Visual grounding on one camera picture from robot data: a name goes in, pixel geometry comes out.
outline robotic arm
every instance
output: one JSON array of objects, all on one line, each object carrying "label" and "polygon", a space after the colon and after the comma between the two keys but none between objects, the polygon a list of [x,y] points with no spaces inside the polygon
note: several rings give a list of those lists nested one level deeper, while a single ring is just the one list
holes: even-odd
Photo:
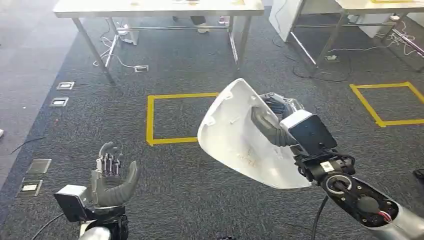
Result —
[{"label": "robotic arm", "polygon": [[91,189],[67,185],[54,194],[68,221],[80,223],[80,240],[128,238],[124,203],[136,191],[141,171],[133,161],[121,181],[122,156],[113,142],[105,143],[91,171]]},{"label": "robotic arm", "polygon": [[424,219],[352,176],[355,158],[334,149],[337,143],[317,115],[304,110],[295,99],[273,92],[261,98],[282,120],[272,122],[259,108],[252,107],[252,122],[272,144],[290,146],[301,175],[316,181],[329,198],[375,237],[424,239]]}]

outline yellow tape square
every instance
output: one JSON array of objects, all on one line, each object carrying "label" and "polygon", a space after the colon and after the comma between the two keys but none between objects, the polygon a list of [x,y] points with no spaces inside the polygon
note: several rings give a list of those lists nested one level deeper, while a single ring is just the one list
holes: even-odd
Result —
[{"label": "yellow tape square", "polygon": [[146,141],[150,146],[155,144],[177,144],[194,143],[198,141],[197,137],[178,137],[153,139],[155,99],[183,99],[183,98],[206,98],[216,97],[219,92],[211,93],[187,93],[187,94],[168,94],[168,95],[149,95],[147,96],[147,119],[146,119]]},{"label": "yellow tape square", "polygon": [[354,85],[350,84],[350,88],[353,93],[357,96],[363,106],[368,110],[371,116],[375,119],[375,123],[379,125],[381,128],[385,128],[387,126],[394,125],[408,125],[408,124],[424,124],[424,119],[408,119],[408,120],[395,120],[395,121],[383,121],[374,108],[370,105],[370,103],[365,99],[359,89],[379,89],[379,88],[400,88],[400,87],[408,87],[414,94],[419,98],[421,103],[424,104],[424,96],[416,89],[410,82],[402,82],[402,83],[389,83],[389,84],[369,84],[369,85]]}]

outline black robotic glove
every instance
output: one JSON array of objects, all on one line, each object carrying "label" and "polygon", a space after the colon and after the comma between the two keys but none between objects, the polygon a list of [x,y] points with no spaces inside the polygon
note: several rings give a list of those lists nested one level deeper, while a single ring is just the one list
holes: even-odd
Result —
[{"label": "black robotic glove", "polygon": [[280,127],[280,121],[297,110],[304,109],[294,98],[285,98],[275,92],[260,95],[260,98],[278,117],[270,117],[265,110],[259,107],[252,107],[251,120],[259,131],[278,147],[292,146],[298,144],[286,131]]},{"label": "black robotic glove", "polygon": [[133,196],[140,179],[140,166],[136,161],[129,165],[125,181],[121,181],[120,168],[123,156],[113,142],[105,143],[91,172],[91,195],[96,207],[121,206]]}]

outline red wire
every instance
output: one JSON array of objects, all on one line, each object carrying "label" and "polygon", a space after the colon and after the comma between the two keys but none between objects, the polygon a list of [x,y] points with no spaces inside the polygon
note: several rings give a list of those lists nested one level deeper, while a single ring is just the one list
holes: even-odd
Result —
[{"label": "red wire", "polygon": [[380,211],[378,212],[378,215],[382,216],[384,218],[384,221],[386,221],[387,223],[390,223],[392,221],[392,218],[388,213]]}]

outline white table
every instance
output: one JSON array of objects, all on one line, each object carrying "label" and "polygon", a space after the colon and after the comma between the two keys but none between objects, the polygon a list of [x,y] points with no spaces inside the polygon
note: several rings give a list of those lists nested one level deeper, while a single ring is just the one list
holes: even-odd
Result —
[{"label": "white table", "polygon": [[[261,0],[59,0],[53,12],[58,18],[71,18],[83,35],[99,66],[111,79],[108,65],[120,36],[118,31],[148,30],[228,30],[237,69],[243,62],[246,42],[252,16],[264,14]],[[116,27],[114,17],[189,17],[189,16],[230,16],[228,25],[221,26],[158,26],[158,27]],[[80,18],[107,18],[115,33],[112,47],[105,62],[96,50]]]},{"label": "white table", "polygon": [[[401,22],[402,18],[404,18],[408,13],[424,13],[424,1],[422,0],[381,3],[382,1],[384,0],[378,0],[379,3],[376,3],[373,0],[275,0],[274,6],[272,7],[273,10],[271,11],[270,15],[270,22],[276,29],[279,30],[278,32],[285,42],[294,40],[294,42],[298,44],[300,49],[306,54],[307,58],[314,65],[313,70],[315,71],[325,59],[325,56],[331,49],[339,34],[340,29],[343,27],[360,27],[362,30],[364,30],[364,32],[366,32],[365,28],[372,28],[374,26],[391,26],[390,31],[385,37],[382,38],[382,41],[386,39],[392,31],[397,35],[402,35],[399,33],[399,31],[394,29],[396,23],[381,21],[377,23],[370,23],[365,21],[361,23],[347,24],[348,15],[382,15],[384,17],[384,14],[397,13],[401,14],[401,19],[398,21]],[[272,17],[277,15],[277,13],[278,15],[281,15],[281,17],[279,19],[277,18],[278,20],[275,18],[272,19]],[[297,24],[300,15],[315,13],[340,13],[341,16],[337,24]],[[315,59],[309,54],[304,45],[296,37],[294,33],[296,28],[334,29],[319,56]],[[417,50],[418,53],[424,54],[424,50],[415,44],[412,46]]]}]

